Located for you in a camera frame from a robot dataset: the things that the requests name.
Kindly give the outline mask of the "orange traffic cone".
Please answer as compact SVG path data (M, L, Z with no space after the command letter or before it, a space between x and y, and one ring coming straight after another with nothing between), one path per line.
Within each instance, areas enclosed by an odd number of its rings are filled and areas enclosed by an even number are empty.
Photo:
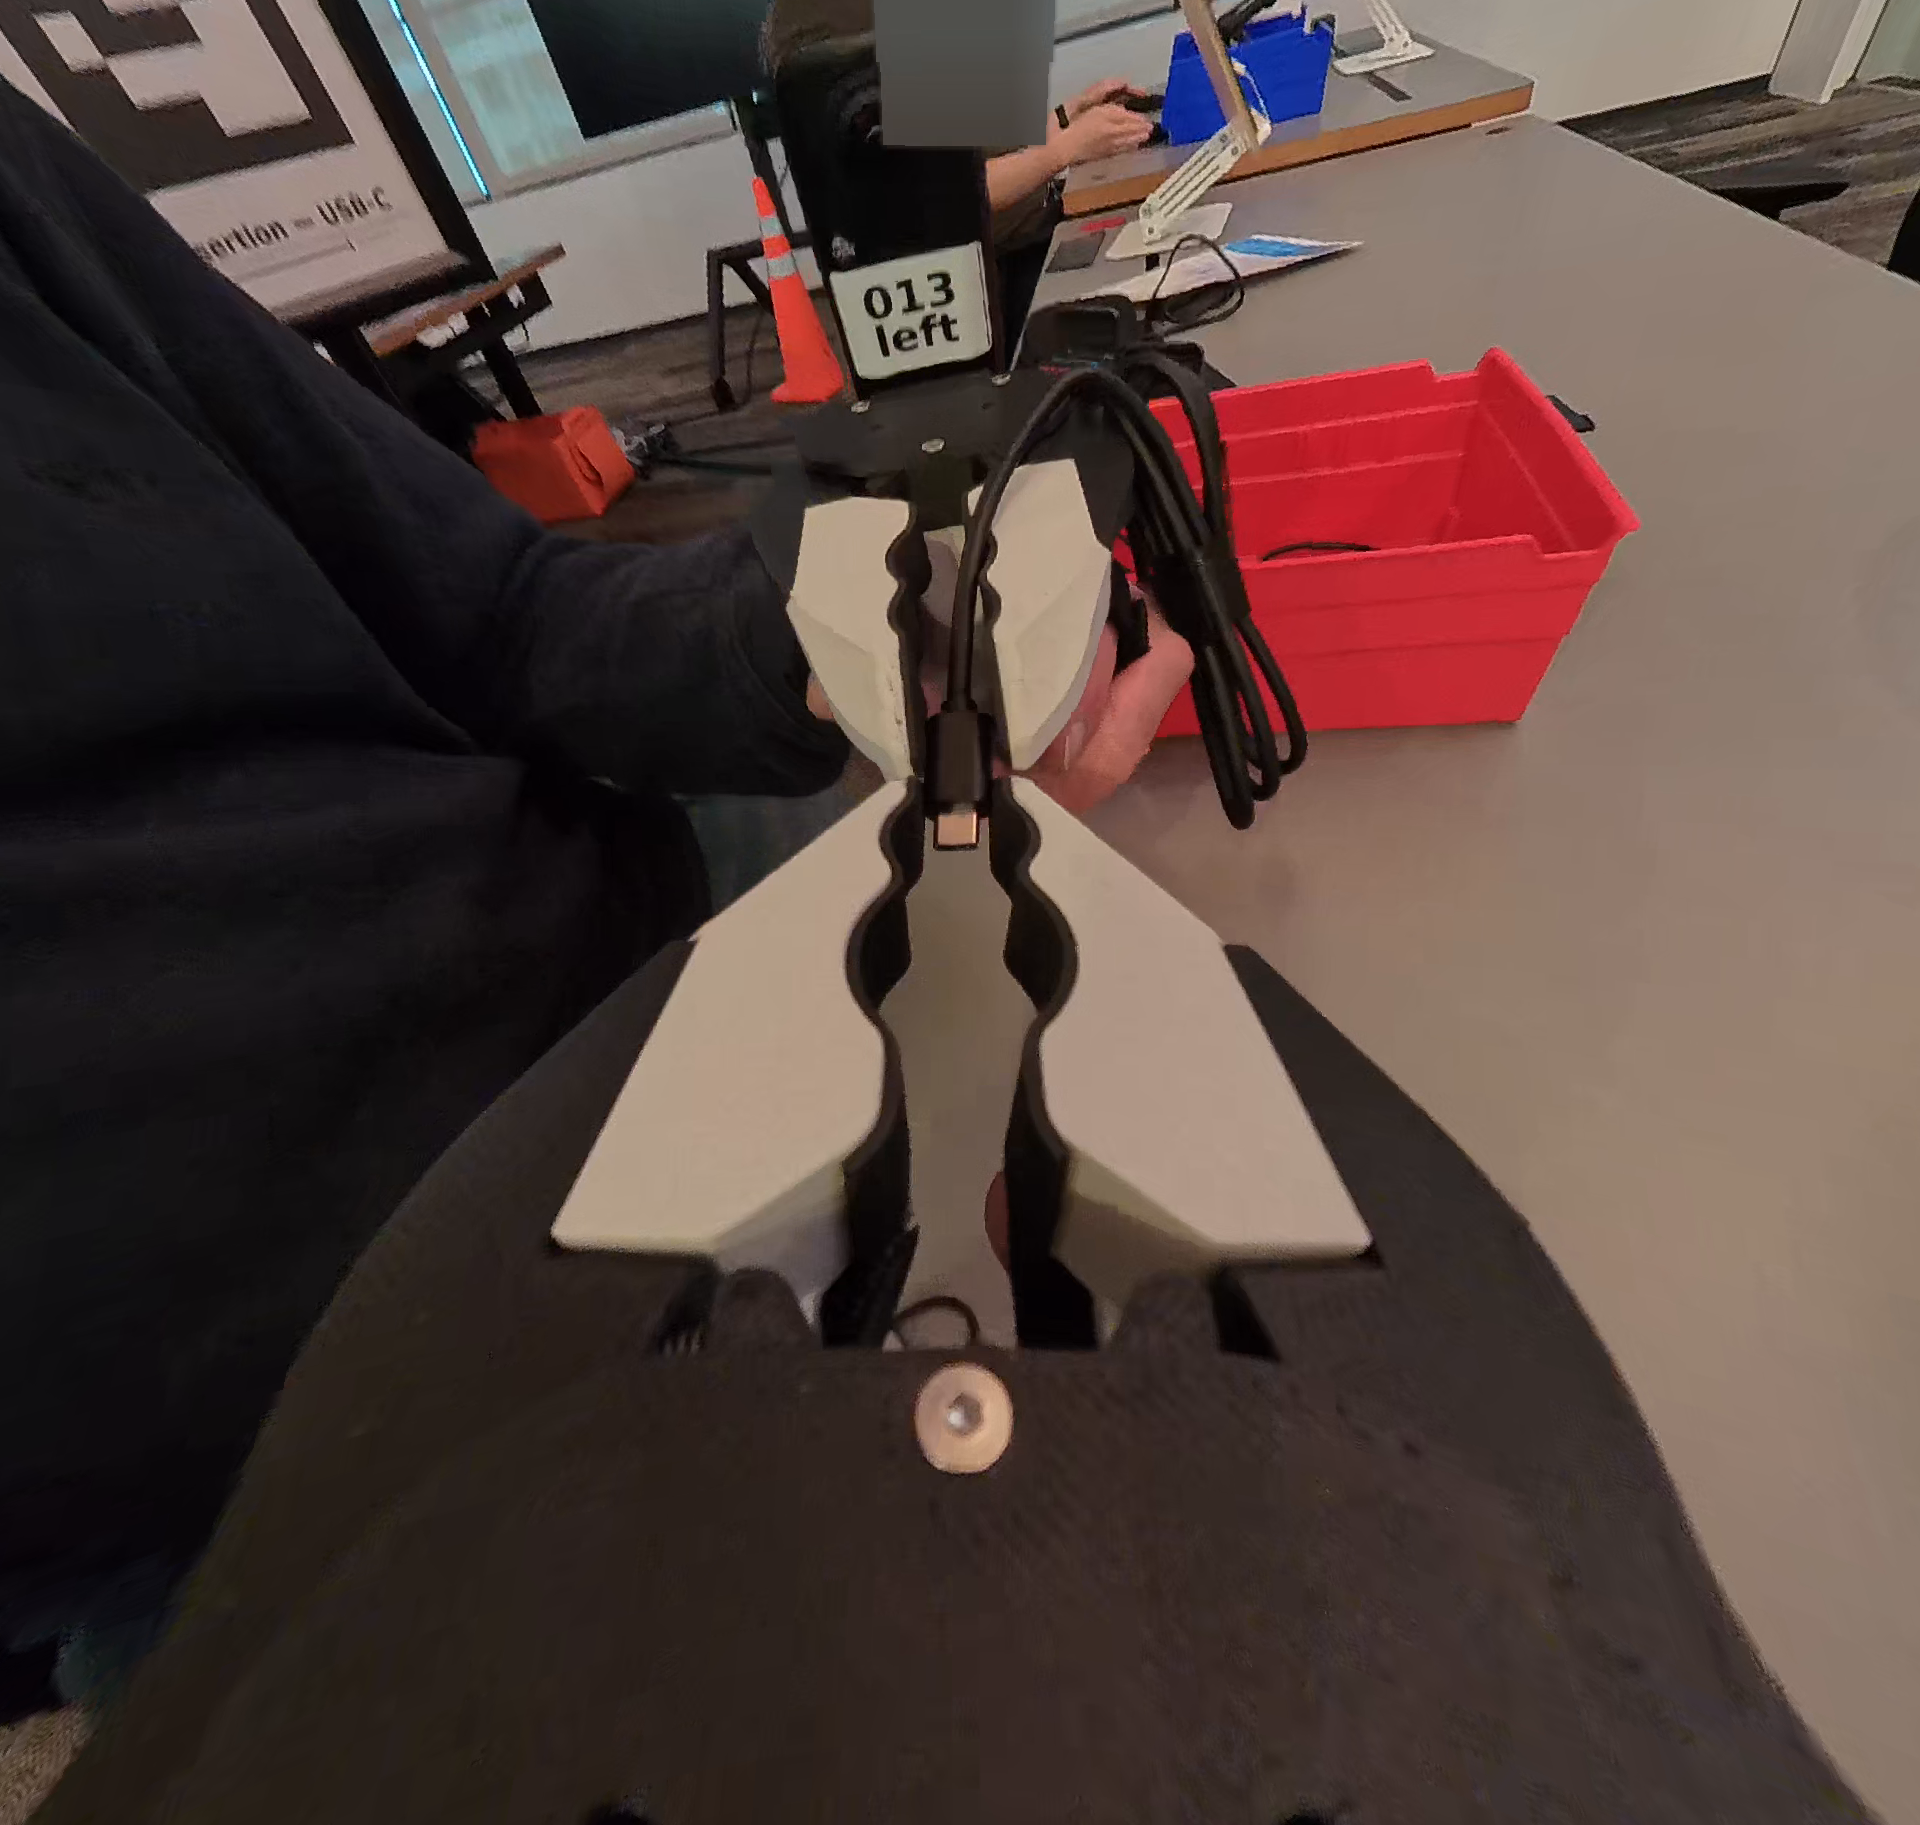
M773 402L778 407L851 402L851 384L842 360L780 225L774 194L760 177L753 181L753 199L782 367L780 381L773 388Z

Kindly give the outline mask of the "person's left hand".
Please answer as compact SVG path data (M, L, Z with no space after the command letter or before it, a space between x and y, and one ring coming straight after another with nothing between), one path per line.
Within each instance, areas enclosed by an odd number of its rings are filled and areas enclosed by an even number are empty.
M1101 637L1088 687L1063 732L1026 772L1056 805L1086 814L1141 768L1175 701L1189 684L1192 651L1156 610L1147 651L1121 666L1112 626Z

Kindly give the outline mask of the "small wooden table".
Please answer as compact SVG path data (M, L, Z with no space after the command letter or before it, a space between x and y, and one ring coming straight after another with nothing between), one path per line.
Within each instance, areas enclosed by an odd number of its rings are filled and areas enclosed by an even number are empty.
M291 308L286 325L393 408L420 420L434 393L477 359L491 373L498 410L484 418L535 418L545 408L510 338L552 304L549 272L562 243L508 255L502 265L446 255L402 269L377 291L340 291Z

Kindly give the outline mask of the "red plastic bin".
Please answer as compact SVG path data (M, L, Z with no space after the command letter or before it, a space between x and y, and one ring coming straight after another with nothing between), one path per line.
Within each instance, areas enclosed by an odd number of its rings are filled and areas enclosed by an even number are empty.
M1310 732L1513 725L1640 521L1507 351L1212 394L1236 564Z

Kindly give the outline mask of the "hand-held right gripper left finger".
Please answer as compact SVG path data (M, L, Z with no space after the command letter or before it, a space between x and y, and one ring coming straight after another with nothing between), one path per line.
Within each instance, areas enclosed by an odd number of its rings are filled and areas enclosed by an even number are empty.
M557 1246L881 1274L906 1236L900 976L919 793L887 783L672 963Z

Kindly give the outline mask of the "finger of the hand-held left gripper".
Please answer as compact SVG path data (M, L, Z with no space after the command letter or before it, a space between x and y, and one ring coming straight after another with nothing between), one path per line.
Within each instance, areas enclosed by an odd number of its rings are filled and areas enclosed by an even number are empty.
M896 564L909 521L900 499L810 506L789 591L789 623L828 715L891 783L920 777L926 719L914 648L920 599Z
M1112 553L1076 463L1016 468L986 538L974 609L984 648L974 677L986 684L1004 762L1030 772L1093 677L1110 613Z

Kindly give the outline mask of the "printed sign board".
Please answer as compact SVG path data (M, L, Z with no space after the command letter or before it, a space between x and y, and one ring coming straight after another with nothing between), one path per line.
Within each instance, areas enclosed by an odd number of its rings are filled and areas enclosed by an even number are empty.
M2 0L2 55L280 321L486 258L359 0Z

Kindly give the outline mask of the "red floor container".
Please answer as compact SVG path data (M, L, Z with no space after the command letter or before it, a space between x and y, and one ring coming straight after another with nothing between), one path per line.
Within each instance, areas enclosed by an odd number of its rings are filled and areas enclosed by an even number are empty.
M545 525L604 516L636 485L636 468L594 407L475 428L470 461L493 489Z

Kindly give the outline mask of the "person's left forearm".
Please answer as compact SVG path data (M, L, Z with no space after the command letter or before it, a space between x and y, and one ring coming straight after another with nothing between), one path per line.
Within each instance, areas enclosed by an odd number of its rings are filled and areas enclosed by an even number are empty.
M667 797L798 798L852 746L809 701L747 525L681 543L551 531L419 426L354 424L371 632L481 744Z

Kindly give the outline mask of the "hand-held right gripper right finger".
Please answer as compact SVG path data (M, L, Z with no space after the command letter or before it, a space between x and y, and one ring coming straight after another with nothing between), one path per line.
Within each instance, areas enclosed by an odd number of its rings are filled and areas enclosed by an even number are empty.
M1036 996L1042 1126L1064 1149L1049 1251L1085 1283L1355 1261L1374 1236L1224 940L1040 791L1021 885L1067 926Z

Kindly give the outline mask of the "wooden beam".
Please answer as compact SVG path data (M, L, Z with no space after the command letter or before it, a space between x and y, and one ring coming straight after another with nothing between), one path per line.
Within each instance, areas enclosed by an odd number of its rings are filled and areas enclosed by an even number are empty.
M1258 151L1229 170L1227 183L1497 123L1526 113L1532 95L1532 78L1436 41L1429 58L1400 68L1333 72L1322 111L1273 128ZM1075 168L1064 215L1098 218L1138 208L1197 151L1165 144Z

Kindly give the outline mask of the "blue box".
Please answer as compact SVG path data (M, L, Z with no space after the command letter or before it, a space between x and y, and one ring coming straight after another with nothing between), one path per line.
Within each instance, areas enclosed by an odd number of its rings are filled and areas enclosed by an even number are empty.
M1229 48L1254 113L1273 126L1319 115L1327 101L1337 19L1330 12L1276 12L1254 19ZM1170 41L1160 128L1175 147L1209 141L1227 123L1189 30Z

